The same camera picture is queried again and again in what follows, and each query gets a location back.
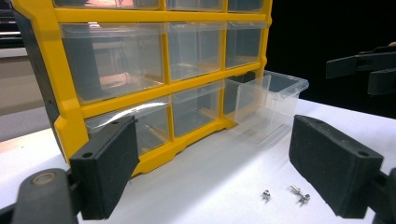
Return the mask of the long silver screw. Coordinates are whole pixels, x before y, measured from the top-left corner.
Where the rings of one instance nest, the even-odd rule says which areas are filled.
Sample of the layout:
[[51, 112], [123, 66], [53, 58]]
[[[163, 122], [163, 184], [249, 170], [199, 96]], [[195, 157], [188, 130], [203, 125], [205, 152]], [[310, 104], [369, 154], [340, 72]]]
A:
[[299, 196], [299, 201], [298, 201], [299, 204], [307, 204], [307, 203], [310, 201], [311, 196], [310, 196], [309, 194], [304, 194], [304, 193], [301, 191], [301, 189], [298, 188], [298, 187], [295, 186], [295, 185], [291, 185], [290, 187], [291, 187], [291, 191], [292, 191], [294, 194], [296, 194], [296, 195]]

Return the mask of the small clear plastic drawer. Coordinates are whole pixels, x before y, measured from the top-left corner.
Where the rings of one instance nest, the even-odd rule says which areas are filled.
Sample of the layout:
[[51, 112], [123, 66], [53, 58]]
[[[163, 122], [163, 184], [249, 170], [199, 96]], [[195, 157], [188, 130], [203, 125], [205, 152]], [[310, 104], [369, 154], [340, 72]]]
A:
[[224, 117], [248, 141], [277, 139], [292, 126], [295, 108], [309, 82], [300, 77], [264, 71], [262, 77], [245, 74], [224, 84]]

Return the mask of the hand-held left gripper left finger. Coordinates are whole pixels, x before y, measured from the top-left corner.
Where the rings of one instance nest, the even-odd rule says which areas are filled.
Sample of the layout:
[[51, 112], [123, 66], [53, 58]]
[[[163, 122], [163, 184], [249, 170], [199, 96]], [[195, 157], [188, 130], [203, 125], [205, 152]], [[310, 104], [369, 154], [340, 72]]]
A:
[[135, 117], [111, 121], [70, 159], [72, 176], [81, 185], [85, 220], [110, 217], [139, 163]]

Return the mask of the set of clear organizer drawers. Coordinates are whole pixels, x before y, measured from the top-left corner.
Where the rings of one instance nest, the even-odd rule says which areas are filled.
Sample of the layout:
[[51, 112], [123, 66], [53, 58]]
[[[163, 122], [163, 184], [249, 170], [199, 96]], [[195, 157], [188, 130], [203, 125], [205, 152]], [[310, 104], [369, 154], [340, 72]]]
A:
[[63, 22], [66, 58], [83, 105], [130, 96], [84, 120], [89, 135], [134, 116], [141, 154], [197, 133], [221, 112], [220, 73], [260, 63], [271, 0], [53, 0], [57, 8], [122, 18]]

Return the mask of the yellow drawer organizer cabinet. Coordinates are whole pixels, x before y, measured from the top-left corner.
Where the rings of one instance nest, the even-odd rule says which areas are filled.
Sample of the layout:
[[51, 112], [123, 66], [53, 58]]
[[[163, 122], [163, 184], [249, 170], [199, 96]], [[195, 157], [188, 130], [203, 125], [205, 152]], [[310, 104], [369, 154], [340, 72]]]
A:
[[[85, 127], [86, 118], [97, 112], [106, 113], [109, 110], [120, 109], [132, 99], [130, 96], [122, 96], [88, 105], [79, 102], [64, 50], [60, 25], [63, 22], [100, 21], [105, 16], [120, 19], [124, 15], [117, 10], [92, 11], [83, 14], [77, 10], [57, 8], [53, 0], [9, 0], [9, 2], [35, 71], [35, 78], [45, 102], [51, 128], [63, 156], [70, 159], [92, 137]], [[223, 81], [221, 91], [223, 98], [227, 78], [245, 74], [251, 74], [254, 77], [262, 75], [267, 63], [266, 49], [271, 22], [270, 14], [268, 26], [262, 34], [260, 63], [220, 73], [219, 76]], [[186, 135], [144, 154], [137, 150], [139, 163], [136, 166], [136, 172], [138, 174], [150, 172], [172, 160], [188, 145], [214, 132], [231, 128], [233, 122], [224, 117], [223, 101], [220, 103], [222, 110], [219, 117], [197, 133]]]

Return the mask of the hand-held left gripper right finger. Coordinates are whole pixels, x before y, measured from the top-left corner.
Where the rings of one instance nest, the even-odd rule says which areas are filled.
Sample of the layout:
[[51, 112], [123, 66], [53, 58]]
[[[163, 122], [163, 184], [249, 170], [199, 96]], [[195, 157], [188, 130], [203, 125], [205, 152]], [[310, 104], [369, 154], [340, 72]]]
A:
[[289, 158], [337, 216], [365, 217], [363, 189], [379, 173], [382, 155], [322, 120], [296, 115]]

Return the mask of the dark background equipment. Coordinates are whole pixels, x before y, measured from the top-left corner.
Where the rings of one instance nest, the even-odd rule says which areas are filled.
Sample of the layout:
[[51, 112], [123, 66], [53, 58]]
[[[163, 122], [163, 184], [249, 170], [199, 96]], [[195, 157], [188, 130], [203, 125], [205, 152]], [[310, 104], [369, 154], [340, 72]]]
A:
[[9, 0], [0, 0], [0, 49], [23, 47], [21, 32], [10, 8]]

